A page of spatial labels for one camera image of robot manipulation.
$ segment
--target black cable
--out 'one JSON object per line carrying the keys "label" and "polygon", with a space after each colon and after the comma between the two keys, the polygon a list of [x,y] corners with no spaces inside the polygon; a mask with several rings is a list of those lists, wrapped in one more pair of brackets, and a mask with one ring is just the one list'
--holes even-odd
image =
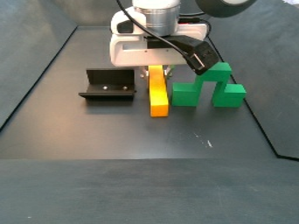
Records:
{"label": "black cable", "polygon": [[188,53],[177,46],[174,45],[170,41],[167,41],[165,38],[159,37],[155,33],[153,33],[150,30],[147,30],[138,22],[137,20],[131,17],[131,15],[129,14],[123,4],[119,2],[119,0],[117,0],[117,3],[119,5],[121,10],[126,13],[126,16],[129,17],[129,19],[131,20],[131,22],[146,32],[149,33],[153,37],[155,37],[157,39],[162,40],[185,58],[188,57]]}

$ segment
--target yellow block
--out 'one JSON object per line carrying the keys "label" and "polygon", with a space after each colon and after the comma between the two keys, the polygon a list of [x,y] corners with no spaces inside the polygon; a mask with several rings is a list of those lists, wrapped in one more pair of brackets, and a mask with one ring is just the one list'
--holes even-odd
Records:
{"label": "yellow block", "polygon": [[169,96],[165,83],[163,66],[150,66],[149,73],[151,116],[169,116]]}

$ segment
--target black bracket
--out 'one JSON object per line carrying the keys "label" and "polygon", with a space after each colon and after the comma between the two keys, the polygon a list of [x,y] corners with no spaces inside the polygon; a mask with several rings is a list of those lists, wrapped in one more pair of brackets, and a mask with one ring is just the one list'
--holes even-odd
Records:
{"label": "black bracket", "polygon": [[87,69],[89,90],[79,95],[87,99],[133,98],[135,97],[134,69]]}

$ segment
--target gray wall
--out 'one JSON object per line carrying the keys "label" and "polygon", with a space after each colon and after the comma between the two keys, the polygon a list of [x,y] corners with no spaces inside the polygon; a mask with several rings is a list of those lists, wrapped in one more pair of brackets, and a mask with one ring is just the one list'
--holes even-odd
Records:
{"label": "gray wall", "polygon": [[0,128],[77,24],[49,0],[0,0]]}
{"label": "gray wall", "polygon": [[276,150],[299,158],[299,10],[282,0],[260,0],[236,17],[210,21],[212,38],[248,88]]}
{"label": "gray wall", "polygon": [[[79,25],[110,26],[114,14],[121,11],[117,0],[53,0]],[[126,7],[133,0],[122,0]],[[182,0],[182,12],[193,13],[201,9],[196,0]]]}

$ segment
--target green l-shaped block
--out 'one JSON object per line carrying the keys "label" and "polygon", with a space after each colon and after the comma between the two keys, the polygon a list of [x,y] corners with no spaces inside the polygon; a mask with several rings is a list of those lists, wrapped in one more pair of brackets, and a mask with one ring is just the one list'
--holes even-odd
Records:
{"label": "green l-shaped block", "polygon": [[198,75],[194,83],[173,84],[173,105],[197,107],[205,81],[217,81],[213,94],[214,107],[238,108],[246,98],[248,91],[241,84],[229,84],[232,76],[230,64],[220,62],[204,75]]}

